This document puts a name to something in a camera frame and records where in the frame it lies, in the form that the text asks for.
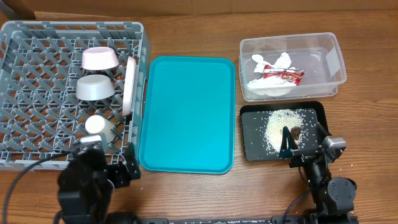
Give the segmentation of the white tissue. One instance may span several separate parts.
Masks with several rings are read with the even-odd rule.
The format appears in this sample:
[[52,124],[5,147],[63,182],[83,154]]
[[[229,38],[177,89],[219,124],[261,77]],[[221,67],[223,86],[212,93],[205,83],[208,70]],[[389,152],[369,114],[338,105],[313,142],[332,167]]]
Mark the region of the white tissue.
[[281,53],[274,64],[264,60],[259,54],[252,55],[257,63],[254,72],[260,73],[261,78],[254,79],[248,83],[248,89],[258,95],[282,96],[289,93],[297,84],[282,78],[282,72],[288,69],[292,63],[288,53]]

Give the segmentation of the brown food scrap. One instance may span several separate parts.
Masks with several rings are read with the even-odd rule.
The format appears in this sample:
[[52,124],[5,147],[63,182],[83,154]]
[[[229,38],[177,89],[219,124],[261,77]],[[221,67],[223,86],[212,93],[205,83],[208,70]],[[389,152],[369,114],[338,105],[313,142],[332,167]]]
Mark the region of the brown food scrap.
[[290,130],[290,133],[295,141],[298,141],[300,139],[301,132],[302,130],[299,127],[293,127]]

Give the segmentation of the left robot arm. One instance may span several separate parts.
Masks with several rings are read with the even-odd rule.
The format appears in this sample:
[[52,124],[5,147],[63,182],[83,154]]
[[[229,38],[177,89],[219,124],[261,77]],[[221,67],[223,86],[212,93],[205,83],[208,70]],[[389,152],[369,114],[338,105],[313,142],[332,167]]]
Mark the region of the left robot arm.
[[125,150],[116,164],[108,164],[104,151],[95,146],[75,146],[72,154],[57,180],[62,219],[65,223],[104,223],[113,191],[141,178],[134,150]]

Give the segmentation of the pile of white rice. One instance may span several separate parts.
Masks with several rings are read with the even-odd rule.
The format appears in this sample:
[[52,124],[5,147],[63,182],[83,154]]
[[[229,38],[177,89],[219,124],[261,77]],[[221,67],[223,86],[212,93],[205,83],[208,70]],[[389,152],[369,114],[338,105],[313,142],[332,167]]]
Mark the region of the pile of white rice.
[[246,156],[257,159],[272,159],[278,156],[282,143],[282,129],[299,127],[300,139],[295,141],[299,149],[318,146],[317,114],[314,109],[286,109],[251,111],[241,115],[244,150]]

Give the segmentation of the red snack wrapper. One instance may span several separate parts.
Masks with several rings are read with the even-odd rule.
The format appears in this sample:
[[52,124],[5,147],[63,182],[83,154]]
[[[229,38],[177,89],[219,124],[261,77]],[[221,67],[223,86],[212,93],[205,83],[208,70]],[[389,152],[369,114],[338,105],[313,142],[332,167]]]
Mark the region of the red snack wrapper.
[[270,65],[265,65],[262,77],[269,78],[277,76],[285,81],[299,85],[304,75],[305,70],[298,70],[295,68],[273,68]]

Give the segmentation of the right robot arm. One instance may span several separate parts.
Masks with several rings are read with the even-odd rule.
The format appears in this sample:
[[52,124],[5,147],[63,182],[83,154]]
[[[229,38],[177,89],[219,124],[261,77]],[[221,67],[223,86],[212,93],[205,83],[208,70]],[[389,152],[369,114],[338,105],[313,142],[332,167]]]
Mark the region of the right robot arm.
[[[346,149],[342,137],[333,136],[320,123],[316,125],[320,145],[300,150],[288,127],[282,129],[281,159],[289,159],[289,167],[297,168],[308,184],[308,190],[295,199],[286,209],[281,223],[357,223],[351,217],[357,185],[345,177],[332,177],[329,165],[335,162]],[[301,216],[289,216],[292,207],[311,195],[313,209],[306,209]]]

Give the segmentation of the grey bowl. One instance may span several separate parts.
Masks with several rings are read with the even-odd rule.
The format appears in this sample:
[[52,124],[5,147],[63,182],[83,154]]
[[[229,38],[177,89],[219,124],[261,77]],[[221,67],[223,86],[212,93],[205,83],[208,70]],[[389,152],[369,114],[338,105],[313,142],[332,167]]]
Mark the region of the grey bowl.
[[105,75],[87,75],[78,79],[76,97],[85,101],[96,101],[115,94],[111,79]]

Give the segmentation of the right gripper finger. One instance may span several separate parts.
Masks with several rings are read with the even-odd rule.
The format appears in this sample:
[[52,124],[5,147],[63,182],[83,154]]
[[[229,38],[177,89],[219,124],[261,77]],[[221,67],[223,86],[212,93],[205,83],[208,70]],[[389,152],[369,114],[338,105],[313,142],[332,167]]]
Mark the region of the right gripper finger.
[[294,153],[299,150],[295,140],[287,126],[282,129],[282,143],[279,151],[280,159],[288,159],[294,156]]
[[325,139],[328,136],[331,136],[331,133],[322,126],[320,122],[316,124],[316,130],[317,130],[317,139]]

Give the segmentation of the white cup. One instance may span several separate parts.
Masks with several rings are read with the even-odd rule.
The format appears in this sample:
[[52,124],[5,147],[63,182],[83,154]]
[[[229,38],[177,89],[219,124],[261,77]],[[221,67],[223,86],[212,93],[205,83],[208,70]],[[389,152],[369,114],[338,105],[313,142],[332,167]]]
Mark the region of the white cup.
[[113,128],[115,125],[100,115],[90,116],[85,121],[85,129],[90,134],[104,134],[107,142],[113,141],[116,137],[112,131]]

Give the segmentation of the large white plate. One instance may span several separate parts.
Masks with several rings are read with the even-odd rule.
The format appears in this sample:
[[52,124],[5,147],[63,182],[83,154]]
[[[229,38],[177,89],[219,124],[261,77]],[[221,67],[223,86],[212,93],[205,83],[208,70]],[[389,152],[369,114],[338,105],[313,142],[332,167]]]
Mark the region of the large white plate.
[[124,79],[123,103],[122,103],[123,116],[127,116],[131,113],[136,65],[137,63],[133,57],[127,58],[126,74]]

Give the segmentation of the small pink-white bowl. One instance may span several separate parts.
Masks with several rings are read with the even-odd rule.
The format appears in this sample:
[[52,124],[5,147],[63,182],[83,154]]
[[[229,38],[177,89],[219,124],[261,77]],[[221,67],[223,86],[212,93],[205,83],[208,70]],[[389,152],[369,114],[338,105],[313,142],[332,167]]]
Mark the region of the small pink-white bowl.
[[83,51],[81,66],[85,70],[106,70],[118,65],[118,57],[112,48],[92,47]]

